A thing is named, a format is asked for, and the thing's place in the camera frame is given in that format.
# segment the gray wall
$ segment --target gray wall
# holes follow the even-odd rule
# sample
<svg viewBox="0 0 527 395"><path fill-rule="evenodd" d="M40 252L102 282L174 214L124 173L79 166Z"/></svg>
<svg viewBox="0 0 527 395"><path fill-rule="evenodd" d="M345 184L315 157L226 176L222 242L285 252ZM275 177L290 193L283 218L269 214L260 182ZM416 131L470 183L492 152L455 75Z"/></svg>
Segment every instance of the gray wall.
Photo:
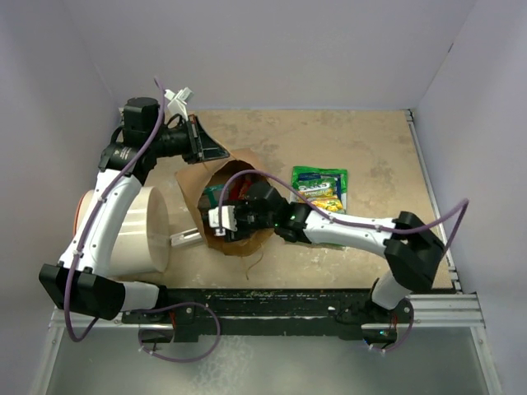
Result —
<svg viewBox="0 0 527 395"><path fill-rule="evenodd" d="M510 395L527 388L526 70L527 2L479 0L417 107L441 210L472 200L453 254Z"/></svg>
<svg viewBox="0 0 527 395"><path fill-rule="evenodd" d="M194 108L417 105L475 0L64 0L120 101L152 75Z"/></svg>
<svg viewBox="0 0 527 395"><path fill-rule="evenodd" d="M0 2L0 382L27 393L52 303L38 282L72 235L117 106L59 0Z"/></svg>

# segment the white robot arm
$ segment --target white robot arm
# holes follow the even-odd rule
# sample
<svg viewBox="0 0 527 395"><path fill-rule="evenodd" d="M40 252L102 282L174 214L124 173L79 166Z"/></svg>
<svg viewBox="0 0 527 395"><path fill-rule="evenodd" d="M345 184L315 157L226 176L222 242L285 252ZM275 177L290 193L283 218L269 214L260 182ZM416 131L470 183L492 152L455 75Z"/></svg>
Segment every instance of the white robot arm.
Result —
<svg viewBox="0 0 527 395"><path fill-rule="evenodd" d="M321 216L303 203L288 203L266 182L253 184L245 200L222 207L223 230L219 230L218 208L208 213L208 223L226 242L249 237L263 228L274 228L277 235L289 242L337 244L362 249L388 261L390 270L378 279L371 291L371 302L392 310L413 291L431 289L445 246L430 230L403 239L382 229L411 229L423 223L410 212L398 218L361 218L330 213L333 221ZM378 225L365 229L341 225L335 221Z"/></svg>
<svg viewBox="0 0 527 395"><path fill-rule="evenodd" d="M104 149L99 162L96 190L80 228L70 245L61 255L57 265L43 265L39 279L54 303L64 307L68 273L77 260L69 293L70 310L92 317L112 319L120 311L151 309L157 301L159 286L144 282L118 282L107 277L110 257L119 229L133 199L144 185L148 172L156 165L157 158L182 156L187 163L226 158L229 152L211 139L195 115L187 115L186 102L192 96L188 88L178 94L166 91L169 108L183 121L175 128L161 124L157 135L150 138L158 122L159 103L152 98L138 97L128 101L123 111L123 123ZM123 142L117 142L119 132ZM151 145L143 147L146 141ZM121 170L133 163L110 193L101 194L115 180ZM88 220L96 204L101 202L95 218ZM80 235L91 222L86 239L79 248Z"/></svg>

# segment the green snack bag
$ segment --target green snack bag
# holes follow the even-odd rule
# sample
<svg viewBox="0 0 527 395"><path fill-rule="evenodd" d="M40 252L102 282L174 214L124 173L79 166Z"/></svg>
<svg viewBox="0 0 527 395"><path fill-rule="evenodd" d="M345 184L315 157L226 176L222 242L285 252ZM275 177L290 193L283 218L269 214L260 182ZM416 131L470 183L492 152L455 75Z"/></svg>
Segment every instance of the green snack bag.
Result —
<svg viewBox="0 0 527 395"><path fill-rule="evenodd" d="M297 181L293 187L317 207L327 211L344 213L343 204L338 199L337 180L335 178L326 177L324 179Z"/></svg>
<svg viewBox="0 0 527 395"><path fill-rule="evenodd" d="M291 177L291 185L294 189L299 190L299 183L308 180L321 180L332 178L336 183L336 200L315 204L317 207L335 212L346 212L347 206L347 170L345 169L320 169L309 166L294 166ZM290 202L297 202L299 199L291 193Z"/></svg>

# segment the paper bag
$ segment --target paper bag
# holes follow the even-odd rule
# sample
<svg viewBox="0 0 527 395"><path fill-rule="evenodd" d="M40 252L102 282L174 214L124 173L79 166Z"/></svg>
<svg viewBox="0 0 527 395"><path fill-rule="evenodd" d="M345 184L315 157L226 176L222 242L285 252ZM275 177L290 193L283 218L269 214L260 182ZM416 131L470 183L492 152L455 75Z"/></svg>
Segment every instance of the paper bag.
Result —
<svg viewBox="0 0 527 395"><path fill-rule="evenodd" d="M273 234L272 229L257 230L248 239L226 243L223 237L214 235L214 230L208 224L203 224L198 209L203 190L207 186L224 184L234 173L247 169L265 171L256 154L248 148L231 151L231 156L226 159L185 166L175 175L183 193L184 202L204 242L211 249L222 251L225 255L249 256L258 251Z"/></svg>

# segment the purple cable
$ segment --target purple cable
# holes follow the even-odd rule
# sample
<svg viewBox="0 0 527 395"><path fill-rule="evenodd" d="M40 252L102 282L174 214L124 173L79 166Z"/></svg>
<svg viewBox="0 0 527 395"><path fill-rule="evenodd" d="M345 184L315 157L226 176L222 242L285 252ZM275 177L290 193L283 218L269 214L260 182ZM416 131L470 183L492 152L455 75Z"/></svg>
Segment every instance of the purple cable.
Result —
<svg viewBox="0 0 527 395"><path fill-rule="evenodd" d="M397 235L413 235L413 234L416 234L416 233L423 232L424 230L429 230L429 229L433 228L434 226L438 226L439 224L445 222L446 220L449 220L452 216L454 216L454 214L456 212L460 211L460 213L458 215L458 219L455 222L454 228L452 229L450 237L449 237L449 239L448 239L448 241L446 243L445 253L446 253L446 251L448 251L448 249L452 245L452 241L454 240L455 234L457 233L457 231L459 229L459 225L461 225L461 220L463 220L464 213L467 211L467 207L469 206L469 200L467 198L465 198L461 202L459 202L452 210L448 211L444 216L441 216L440 218L438 218L435 221L430 222L429 224L418 226L417 228L412 228L412 229L392 229L392 228L388 228L386 226L381 226L381 225L362 224L362 223L359 223L359 222L349 222L349 221L339 220L338 218L333 218L326 211L323 211L320 208L318 208L317 206L315 206L313 203L308 201L304 196L302 196L298 191L296 191L291 185L289 185L288 183L282 181L278 177L276 177L276 176L274 176L274 175L272 175L270 173L266 173L265 171L260 171L260 170L242 170L242 171L239 171L238 173L234 174L232 177L230 177L227 180L227 182L225 183L225 185L223 186L222 193L220 194L220 200L218 202L218 225L219 225L218 228L219 228L219 230L223 230L223 226L222 226L223 225L223 222L222 222L222 206L223 206L223 202L225 200L226 191L229 188L229 185L235 179L237 179L238 177L240 177L241 175L244 175L244 174L260 174L260 175L263 175L264 177L267 177L269 179L273 179L274 181L276 181L277 183L283 185L284 187L289 189L291 192L293 192L295 195L297 195L297 197L299 199L301 199L304 203L306 203L313 210L318 212L322 217L324 217L325 219L330 220L330 221L332 221L332 222L334 222L336 224L346 225L346 226L354 226L354 227L357 227L357 228L364 228L364 229L375 229L375 230L378 230L378 231L395 233Z"/></svg>
<svg viewBox="0 0 527 395"><path fill-rule="evenodd" d="M159 128L163 122L163 118L165 115L165 89L163 88L162 84L158 81L157 77L154 77L154 81L156 82L157 87L161 91L161 105L159 106L159 114L157 115L157 121L156 121L154 128L152 129L152 133L150 133L150 136L145 141L145 143L142 145L141 149L134 156L134 158L132 158L124 166L124 168L119 172L119 174L117 174L117 176L115 176L112 182L108 185L108 187L106 187L106 189L100 195L100 200L97 201L97 203L93 207L93 210L91 211L86 221L86 226L82 230L81 235L79 236L79 239L77 241L77 251L75 255L73 256L72 266L69 268L68 278L66 280L66 288L64 290L64 320L66 321L66 329L68 330L68 335L74 342L81 342L86 337L86 335L91 330L91 328L95 325L98 319L98 318L93 318L93 320L90 322L90 324L88 325L88 327L86 328L86 330L82 333L80 337L77 337L77 335L73 331L72 317L71 317L71 312L70 312L73 276L75 275L75 271L77 270L77 266L79 264L79 260L82 255L82 249L84 249L84 243L86 242L86 238L88 237L88 234L90 233L90 229L93 226L93 222L95 221L100 208L104 204L112 188L118 183L121 177L123 177L130 170L130 168L133 165L135 165L135 162L139 160L142 154L145 153L147 148L153 142L154 138L156 138L157 132L159 131Z"/></svg>
<svg viewBox="0 0 527 395"><path fill-rule="evenodd" d="M407 341L408 337L410 336L410 332L412 331L412 328L413 328L413 320L414 320L415 310L413 309L412 302L410 300L408 300L408 299L406 299L406 301L410 304L410 322L408 323L408 329L406 330L404 335L400 338L400 340L398 342L395 342L394 344L392 344L388 348L372 347L371 348L372 350L376 350L376 351L379 351L379 352L382 352L382 353L393 351L393 350L401 347L403 345L403 343L405 341Z"/></svg>
<svg viewBox="0 0 527 395"><path fill-rule="evenodd" d="M214 323L216 324L216 338L214 339L214 343L212 344L211 348L209 348L207 351L205 351L202 355L198 355L192 358L171 358L169 356L164 356L161 354L158 354L154 352L153 350L147 349L144 344L142 343L141 339L141 331L138 333L138 339L139 339L139 345L141 346L142 350L145 351L147 354L150 354L151 356L155 356L156 358L159 358L161 360L166 360L168 362L177 362L180 364L188 364L190 362L197 362L199 360L202 360L203 358L206 358L207 356L211 355L211 353L214 351L214 349L217 347L218 343L220 342L220 336L222 334L222 328L220 327L220 320L218 317L214 314L212 310L210 310L206 305L197 303L197 302L184 302L184 303L178 303L173 304L171 306L167 307L161 307L160 309L153 309L153 310L135 310L137 312L141 312L143 314L156 314L156 313L163 313L165 311L169 311L172 309L178 309L179 307L189 307L189 306L195 306L195 307L201 307L202 309L207 310L209 314L212 315L212 318L214 318Z"/></svg>

